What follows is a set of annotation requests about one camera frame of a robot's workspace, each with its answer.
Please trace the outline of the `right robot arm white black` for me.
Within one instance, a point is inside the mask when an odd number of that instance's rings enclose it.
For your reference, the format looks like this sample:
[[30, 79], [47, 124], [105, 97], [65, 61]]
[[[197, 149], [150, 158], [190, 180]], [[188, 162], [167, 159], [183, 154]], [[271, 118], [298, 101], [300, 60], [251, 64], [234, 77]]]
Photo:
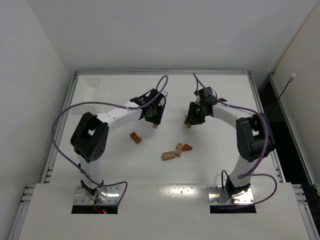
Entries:
[[215, 98], [211, 87], [196, 90], [194, 95], [196, 100], [190, 102], [184, 124], [189, 127], [201, 125], [210, 116], [235, 129], [239, 157], [223, 189], [229, 197], [248, 190], [256, 168], [275, 149], [266, 115], [231, 106], [224, 98]]

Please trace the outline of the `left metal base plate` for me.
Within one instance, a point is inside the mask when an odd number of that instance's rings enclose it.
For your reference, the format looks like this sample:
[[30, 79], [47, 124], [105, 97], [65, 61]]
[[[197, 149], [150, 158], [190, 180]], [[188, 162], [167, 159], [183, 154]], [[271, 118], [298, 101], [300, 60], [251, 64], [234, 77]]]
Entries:
[[96, 193], [92, 196], [84, 188], [77, 185], [73, 204], [75, 206], [116, 206], [120, 200], [120, 186], [98, 187]]

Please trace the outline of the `metal base plate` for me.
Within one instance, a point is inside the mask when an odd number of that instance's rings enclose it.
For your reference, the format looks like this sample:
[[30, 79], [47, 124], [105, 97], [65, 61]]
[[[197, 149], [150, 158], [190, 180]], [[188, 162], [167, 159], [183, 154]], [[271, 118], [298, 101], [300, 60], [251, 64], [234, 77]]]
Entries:
[[98, 187], [96, 193], [92, 196], [84, 188], [77, 185], [73, 204], [75, 206], [116, 206], [120, 200], [120, 186]]
[[222, 185], [208, 185], [208, 199], [211, 207], [225, 207], [225, 206], [242, 206], [250, 205], [255, 202], [252, 188], [249, 187], [247, 190], [242, 190], [239, 193], [229, 196], [222, 189]]

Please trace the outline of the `light wood cylinder block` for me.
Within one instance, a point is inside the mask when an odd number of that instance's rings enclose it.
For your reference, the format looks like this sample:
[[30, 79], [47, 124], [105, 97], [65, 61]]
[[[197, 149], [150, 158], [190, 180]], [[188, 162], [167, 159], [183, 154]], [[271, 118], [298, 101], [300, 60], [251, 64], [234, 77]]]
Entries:
[[162, 154], [162, 159], [164, 161], [168, 161], [168, 160], [172, 160], [176, 157], [176, 153], [174, 151], [168, 151], [168, 152], [164, 152]]

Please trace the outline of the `light wood rectangular block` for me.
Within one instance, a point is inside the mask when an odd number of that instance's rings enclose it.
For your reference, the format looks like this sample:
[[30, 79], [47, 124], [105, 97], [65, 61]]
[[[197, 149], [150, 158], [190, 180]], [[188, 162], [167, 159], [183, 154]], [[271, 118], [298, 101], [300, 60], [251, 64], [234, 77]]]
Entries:
[[190, 129], [192, 127], [192, 115], [188, 114], [184, 116], [184, 125], [187, 129]]

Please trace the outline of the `reddish-brown arch wood block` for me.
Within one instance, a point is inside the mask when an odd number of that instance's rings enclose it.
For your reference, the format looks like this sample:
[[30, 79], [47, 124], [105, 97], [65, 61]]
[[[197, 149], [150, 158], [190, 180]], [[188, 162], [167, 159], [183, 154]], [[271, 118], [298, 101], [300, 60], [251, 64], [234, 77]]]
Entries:
[[130, 133], [130, 138], [136, 143], [136, 144], [140, 144], [142, 142], [142, 138], [139, 137], [135, 131], [133, 131], [132, 133]]

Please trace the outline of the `light wood letter cube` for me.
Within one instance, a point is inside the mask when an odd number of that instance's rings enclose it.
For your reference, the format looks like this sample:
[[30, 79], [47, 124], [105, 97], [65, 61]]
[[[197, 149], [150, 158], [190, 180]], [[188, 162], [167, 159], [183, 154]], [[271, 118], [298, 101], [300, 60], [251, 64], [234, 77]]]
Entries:
[[185, 145], [185, 144], [182, 143], [182, 142], [179, 142], [179, 143], [176, 145], [174, 153], [175, 153], [175, 155], [176, 155], [177, 157], [181, 157], [182, 152], [183, 152], [183, 147], [184, 147], [184, 145]]

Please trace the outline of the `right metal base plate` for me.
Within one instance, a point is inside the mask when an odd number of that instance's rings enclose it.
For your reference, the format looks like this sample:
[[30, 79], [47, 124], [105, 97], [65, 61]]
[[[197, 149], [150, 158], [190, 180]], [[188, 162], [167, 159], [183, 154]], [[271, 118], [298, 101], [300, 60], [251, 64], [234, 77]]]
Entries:
[[229, 196], [222, 189], [222, 185], [208, 185], [208, 199], [211, 207], [225, 207], [225, 206], [242, 206], [250, 205], [255, 202], [252, 188], [249, 187], [247, 190], [242, 190], [239, 193]]

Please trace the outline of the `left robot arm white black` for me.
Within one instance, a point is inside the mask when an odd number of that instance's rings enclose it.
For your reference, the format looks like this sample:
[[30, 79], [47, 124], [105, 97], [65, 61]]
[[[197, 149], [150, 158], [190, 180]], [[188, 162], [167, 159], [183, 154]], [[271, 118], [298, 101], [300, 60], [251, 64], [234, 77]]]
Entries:
[[82, 115], [70, 139], [74, 152], [79, 159], [78, 166], [84, 171], [80, 180], [81, 187], [96, 197], [100, 185], [104, 183], [100, 175], [99, 158], [103, 155], [108, 135], [133, 121], [144, 119], [159, 125], [165, 110], [168, 93], [151, 89], [149, 92], [130, 99], [123, 106], [107, 112]]

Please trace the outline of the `reddish-brown triangular wood block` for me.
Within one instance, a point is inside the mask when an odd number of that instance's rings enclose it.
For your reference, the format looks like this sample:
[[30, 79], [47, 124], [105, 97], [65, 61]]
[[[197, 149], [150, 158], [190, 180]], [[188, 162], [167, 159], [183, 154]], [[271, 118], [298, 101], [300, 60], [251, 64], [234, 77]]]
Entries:
[[190, 146], [189, 144], [185, 143], [183, 146], [182, 146], [182, 151], [183, 152], [186, 152], [186, 151], [192, 151], [193, 150], [193, 147]]

